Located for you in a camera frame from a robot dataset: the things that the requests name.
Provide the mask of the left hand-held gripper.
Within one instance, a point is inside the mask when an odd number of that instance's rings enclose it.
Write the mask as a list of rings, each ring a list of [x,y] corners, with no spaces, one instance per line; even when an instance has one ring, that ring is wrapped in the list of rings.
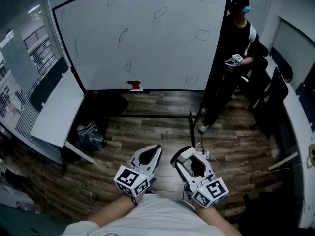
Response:
[[[136,151],[132,161],[121,166],[114,177],[116,186],[131,197],[138,197],[150,187],[154,179],[154,170],[158,167],[162,156],[161,145],[151,145]],[[148,163],[145,170],[135,163]]]

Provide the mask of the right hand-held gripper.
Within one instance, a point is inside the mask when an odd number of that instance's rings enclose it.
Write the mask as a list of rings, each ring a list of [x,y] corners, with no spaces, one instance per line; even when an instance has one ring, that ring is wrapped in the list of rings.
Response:
[[[176,154],[171,159],[171,165],[186,183],[184,191],[190,200],[195,200],[203,208],[208,208],[222,200],[229,193],[221,177],[212,173],[210,162],[201,155],[191,156],[191,172],[184,163],[175,161]]]

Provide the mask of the white plastic block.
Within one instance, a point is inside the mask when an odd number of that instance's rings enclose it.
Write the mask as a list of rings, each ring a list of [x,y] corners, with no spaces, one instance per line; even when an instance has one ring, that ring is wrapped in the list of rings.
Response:
[[[175,161],[179,161],[181,163],[184,163],[186,160],[188,160],[194,153],[196,153],[196,150],[192,146],[186,146],[182,149],[180,149],[176,153]]]

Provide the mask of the large white whiteboard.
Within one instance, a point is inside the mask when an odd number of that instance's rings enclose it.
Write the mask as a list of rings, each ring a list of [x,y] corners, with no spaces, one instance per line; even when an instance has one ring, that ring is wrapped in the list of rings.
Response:
[[[53,8],[87,91],[204,91],[229,0],[68,0]]]

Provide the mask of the person's right forearm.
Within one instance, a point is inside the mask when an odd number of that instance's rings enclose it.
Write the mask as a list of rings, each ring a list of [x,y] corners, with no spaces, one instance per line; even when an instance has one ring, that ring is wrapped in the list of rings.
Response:
[[[242,236],[241,233],[225,220],[214,207],[204,208],[199,203],[192,202],[197,215],[208,225],[220,229],[226,236]]]

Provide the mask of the person's left forearm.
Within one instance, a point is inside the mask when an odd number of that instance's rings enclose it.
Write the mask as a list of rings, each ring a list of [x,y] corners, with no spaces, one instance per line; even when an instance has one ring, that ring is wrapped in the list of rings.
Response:
[[[89,215],[86,220],[96,223],[100,228],[104,227],[131,213],[142,197],[143,194],[140,194],[137,198],[132,198],[129,195],[123,194],[118,199],[108,203],[97,212]]]

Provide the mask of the white power strip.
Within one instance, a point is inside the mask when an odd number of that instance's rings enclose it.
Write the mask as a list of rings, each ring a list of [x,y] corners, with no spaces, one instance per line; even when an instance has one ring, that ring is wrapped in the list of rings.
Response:
[[[196,148],[195,148],[196,152],[198,154],[200,154],[203,158],[205,159],[209,159],[210,157],[210,153],[208,150],[205,150],[203,145],[201,143],[197,143],[196,144]]]

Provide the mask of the grey crumpled bag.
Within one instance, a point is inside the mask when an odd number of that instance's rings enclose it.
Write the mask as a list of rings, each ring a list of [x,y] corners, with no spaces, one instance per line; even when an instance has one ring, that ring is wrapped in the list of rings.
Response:
[[[93,151],[100,151],[103,147],[103,136],[99,133],[97,125],[92,121],[87,126],[79,124],[76,128],[80,144]]]

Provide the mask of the large black bag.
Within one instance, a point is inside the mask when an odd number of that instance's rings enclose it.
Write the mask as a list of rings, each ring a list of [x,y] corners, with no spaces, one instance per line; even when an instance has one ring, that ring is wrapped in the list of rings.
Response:
[[[281,190],[243,196],[245,211],[239,223],[243,236],[289,236],[298,229],[297,196]]]

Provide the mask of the tan crumpled object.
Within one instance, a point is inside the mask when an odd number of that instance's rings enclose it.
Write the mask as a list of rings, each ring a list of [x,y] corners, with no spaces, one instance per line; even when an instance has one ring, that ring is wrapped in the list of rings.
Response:
[[[307,167],[315,167],[315,144],[310,144],[308,150]]]

